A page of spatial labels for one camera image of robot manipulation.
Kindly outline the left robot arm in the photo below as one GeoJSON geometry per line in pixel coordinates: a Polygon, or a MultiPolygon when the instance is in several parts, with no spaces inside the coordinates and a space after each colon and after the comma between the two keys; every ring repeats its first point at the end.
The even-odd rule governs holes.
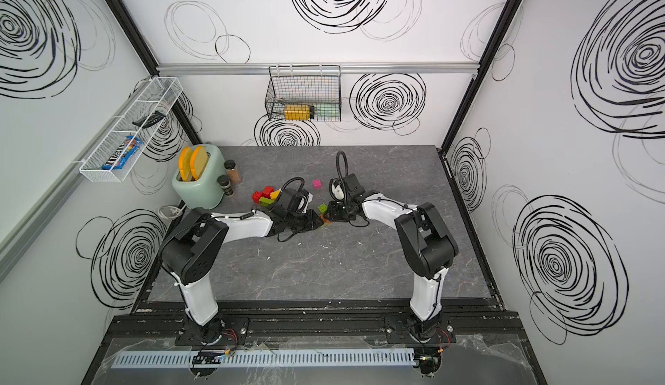
{"type": "Polygon", "coordinates": [[[314,231],[324,220],[309,207],[310,194],[288,194],[287,201],[254,207],[246,213],[214,213],[195,208],[180,221],[159,250],[162,266],[176,282],[185,303],[190,334],[202,344],[223,336],[224,322],[212,291],[210,271],[222,250],[233,241],[279,237],[314,231]]]}

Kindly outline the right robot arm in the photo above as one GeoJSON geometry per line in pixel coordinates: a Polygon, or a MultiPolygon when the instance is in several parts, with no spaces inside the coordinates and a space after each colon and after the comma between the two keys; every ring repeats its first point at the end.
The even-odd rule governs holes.
{"type": "Polygon", "coordinates": [[[443,283],[459,253],[457,242],[431,203],[419,206],[366,190],[356,175],[336,177],[328,186],[332,201],[327,219],[380,222],[398,234],[406,262],[414,273],[408,330],[419,340],[430,338],[441,323],[443,283]]]}

